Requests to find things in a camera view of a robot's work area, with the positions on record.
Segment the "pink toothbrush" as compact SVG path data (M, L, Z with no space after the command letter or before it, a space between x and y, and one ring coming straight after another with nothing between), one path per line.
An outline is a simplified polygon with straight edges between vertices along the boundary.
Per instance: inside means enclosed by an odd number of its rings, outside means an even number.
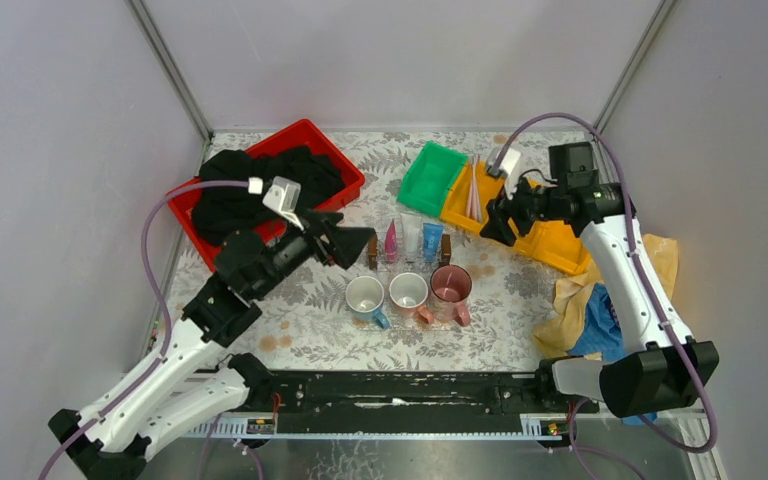
M480 193L477 184L476 167L478 166L479 155L471 155L469 158L469 188L467 196L466 215L473 221L480 223L483 219L481 212Z

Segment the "blue toothpaste tube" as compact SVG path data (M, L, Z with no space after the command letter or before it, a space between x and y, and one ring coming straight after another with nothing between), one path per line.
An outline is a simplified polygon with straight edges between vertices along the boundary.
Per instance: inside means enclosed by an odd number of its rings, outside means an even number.
M441 224L428 223L423 224L422 255L426 263L435 263L438 258L438 249L440 248L444 228Z

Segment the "pink toothpaste tube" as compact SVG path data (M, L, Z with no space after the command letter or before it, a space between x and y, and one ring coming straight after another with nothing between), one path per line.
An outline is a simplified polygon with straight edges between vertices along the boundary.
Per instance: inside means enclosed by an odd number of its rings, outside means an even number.
M384 240L385 261L396 263L399 260L399 245L395 221L391 220L385 233Z

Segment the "white ceramic cup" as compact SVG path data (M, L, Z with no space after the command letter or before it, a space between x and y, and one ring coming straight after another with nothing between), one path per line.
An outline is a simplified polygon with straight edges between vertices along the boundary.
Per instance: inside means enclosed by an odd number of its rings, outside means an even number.
M390 328L389 319L383 312L384 300L384 287L372 276L359 276L345 289L345 301L353 316L382 330Z

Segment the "pink glossy mug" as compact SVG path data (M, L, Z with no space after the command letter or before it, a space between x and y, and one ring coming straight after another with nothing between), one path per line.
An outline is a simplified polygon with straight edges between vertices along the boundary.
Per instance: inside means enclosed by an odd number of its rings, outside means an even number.
M472 320L468 299L473 282L469 273L457 265L437 268L430 278L430 298L444 320L468 327Z

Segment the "clear acrylic toiletry tray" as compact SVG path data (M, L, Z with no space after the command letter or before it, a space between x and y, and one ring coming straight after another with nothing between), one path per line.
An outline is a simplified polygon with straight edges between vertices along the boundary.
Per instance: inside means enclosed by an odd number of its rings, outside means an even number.
M417 241L417 248L414 250L409 250L399 239L394 242L395 247L392 243L387 233L384 233L381 239L374 236L366 245L363 265L372 271L382 267L392 272L396 270L431 272L451 264L453 247L450 234L444 233L441 236L432 261L426 259L422 239Z

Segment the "white toothpaste tube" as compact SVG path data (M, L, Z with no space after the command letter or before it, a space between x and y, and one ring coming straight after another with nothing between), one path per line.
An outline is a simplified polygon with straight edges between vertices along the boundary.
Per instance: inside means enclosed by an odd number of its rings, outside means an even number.
M419 216L409 213L401 213L400 219L405 261L407 263L414 263L419 256L420 234L422 233L423 221Z

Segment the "pink patterned cup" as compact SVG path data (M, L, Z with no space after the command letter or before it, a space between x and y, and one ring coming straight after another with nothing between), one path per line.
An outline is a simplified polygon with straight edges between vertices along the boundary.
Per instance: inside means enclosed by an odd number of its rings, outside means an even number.
M419 274L405 272L396 275L389 284L390 300L395 311L405 319L414 319L425 325L434 322L427 305L429 287Z

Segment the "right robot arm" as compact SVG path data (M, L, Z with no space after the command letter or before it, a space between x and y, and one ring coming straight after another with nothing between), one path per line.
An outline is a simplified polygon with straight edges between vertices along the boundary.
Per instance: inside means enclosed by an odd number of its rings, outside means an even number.
M660 285L623 187L601 182L588 142L552 146L549 160L549 183L533 186L520 154L506 146L495 149L486 172L504 184L487 203L480 235L512 246L539 221L569 225L601 274L626 354L615 362L542 362L535 402L557 412L573 396L588 398L617 417L692 406L701 400L719 354L712 342L695 340Z

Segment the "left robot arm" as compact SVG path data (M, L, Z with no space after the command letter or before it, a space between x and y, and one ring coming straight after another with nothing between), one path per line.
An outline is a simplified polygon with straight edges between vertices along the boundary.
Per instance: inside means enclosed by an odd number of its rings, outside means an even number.
M252 354L235 354L202 385L176 387L217 358L261 316L257 303L310 259L343 269L364 252L375 231L342 225L342 214L304 210L276 243L253 230L223 242L215 271L160 344L115 387L80 410L62 409L49 428L88 479L135 479L169 443L225 411L256 411L269 401L269 370Z

